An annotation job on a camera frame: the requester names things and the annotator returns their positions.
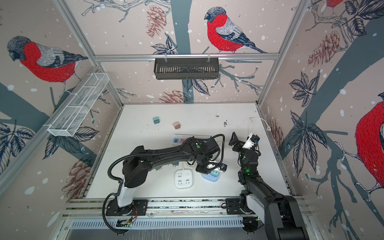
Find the white table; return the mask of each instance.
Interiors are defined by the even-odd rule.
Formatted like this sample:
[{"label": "white table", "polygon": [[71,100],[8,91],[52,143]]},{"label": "white table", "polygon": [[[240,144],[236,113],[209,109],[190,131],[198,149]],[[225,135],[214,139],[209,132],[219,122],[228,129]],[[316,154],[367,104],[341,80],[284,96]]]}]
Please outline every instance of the white table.
[{"label": "white table", "polygon": [[[158,116],[160,123],[154,124],[152,118]],[[188,189],[177,189],[174,183],[175,172],[179,166],[166,165],[160,170],[148,172],[144,184],[138,187],[134,197],[234,197],[244,186],[238,183],[238,153],[228,146],[232,132],[239,140],[245,141],[251,126],[250,117],[259,117],[254,103],[214,103],[214,104],[150,104],[125,105],[116,125],[107,150],[99,165],[86,198],[105,198],[111,192],[117,192],[118,183],[107,175],[107,169],[118,158],[128,155],[140,145],[145,149],[172,147],[173,134],[225,135],[223,163],[228,165],[220,173],[216,182],[203,179],[200,173],[192,169],[193,185]],[[181,128],[175,130],[172,123],[178,121]],[[260,119],[253,119],[252,132],[260,137],[258,171],[264,181],[277,192],[288,195],[280,168]],[[118,177],[122,175],[122,162],[112,170]]]}]

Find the bird head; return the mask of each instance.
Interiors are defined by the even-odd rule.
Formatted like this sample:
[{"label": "bird head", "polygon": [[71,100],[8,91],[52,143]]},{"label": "bird head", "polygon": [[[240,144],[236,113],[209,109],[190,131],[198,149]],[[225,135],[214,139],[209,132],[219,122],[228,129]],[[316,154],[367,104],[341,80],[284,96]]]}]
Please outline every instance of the bird head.
[{"label": "bird head", "polygon": [[31,40],[24,36],[16,36],[13,39],[9,40],[7,49],[9,52],[9,56],[12,58],[12,60],[15,61],[17,59],[20,59],[22,61],[25,61],[26,57],[24,54],[24,46],[30,42]]},{"label": "bird head", "polygon": [[227,14],[227,12],[222,7],[213,7],[207,11],[207,14],[205,15],[204,19],[212,23],[215,20],[215,18],[220,14]]},{"label": "bird head", "polygon": [[384,101],[384,93],[380,93],[378,96],[381,97],[383,99],[383,101]]}]

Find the gray floor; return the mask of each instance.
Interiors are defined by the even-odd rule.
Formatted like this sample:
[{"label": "gray floor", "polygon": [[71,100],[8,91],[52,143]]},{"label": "gray floor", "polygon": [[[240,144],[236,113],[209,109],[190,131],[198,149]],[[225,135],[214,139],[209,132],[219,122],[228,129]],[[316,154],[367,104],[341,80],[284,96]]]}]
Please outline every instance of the gray floor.
[{"label": "gray floor", "polygon": [[66,240],[268,240],[264,227],[247,234],[242,228],[174,228],[156,230],[130,230],[124,236],[116,236],[109,229],[71,230]]}]

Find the white square power outlet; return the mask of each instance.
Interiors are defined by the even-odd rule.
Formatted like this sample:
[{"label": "white square power outlet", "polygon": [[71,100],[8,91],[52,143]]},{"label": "white square power outlet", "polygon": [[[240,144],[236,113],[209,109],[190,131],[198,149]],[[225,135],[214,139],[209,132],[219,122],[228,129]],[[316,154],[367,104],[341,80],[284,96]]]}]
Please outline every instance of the white square power outlet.
[{"label": "white square power outlet", "polygon": [[179,189],[189,188],[192,186],[192,171],[189,169],[181,169],[175,173],[175,186]]}]

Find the bullfinch illustration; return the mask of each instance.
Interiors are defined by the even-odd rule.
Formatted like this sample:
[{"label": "bullfinch illustration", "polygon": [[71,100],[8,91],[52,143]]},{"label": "bullfinch illustration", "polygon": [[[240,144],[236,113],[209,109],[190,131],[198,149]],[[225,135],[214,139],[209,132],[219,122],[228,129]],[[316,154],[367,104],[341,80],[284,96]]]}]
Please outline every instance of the bullfinch illustration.
[{"label": "bullfinch illustration", "polygon": [[[378,95],[384,101],[384,93]],[[345,155],[359,159],[366,169],[376,179],[376,185],[370,189],[365,189],[361,183],[356,182],[366,193],[368,198],[365,201],[371,201],[371,193],[377,189],[384,188],[384,102],[379,102],[364,117],[362,117],[356,126],[356,145],[357,154],[351,154],[344,150],[341,161]]]},{"label": "bullfinch illustration", "polygon": [[222,7],[213,7],[205,15],[208,20],[208,39],[221,51],[235,52],[241,48],[251,48],[260,53],[265,53],[246,37],[243,30],[235,25],[227,16]]},{"label": "bullfinch illustration", "polygon": [[65,81],[75,74],[79,62],[88,59],[79,54],[69,53],[60,48],[47,47],[32,42],[24,36],[16,36],[8,42],[7,49],[13,61],[19,59],[35,76],[47,82]]}]

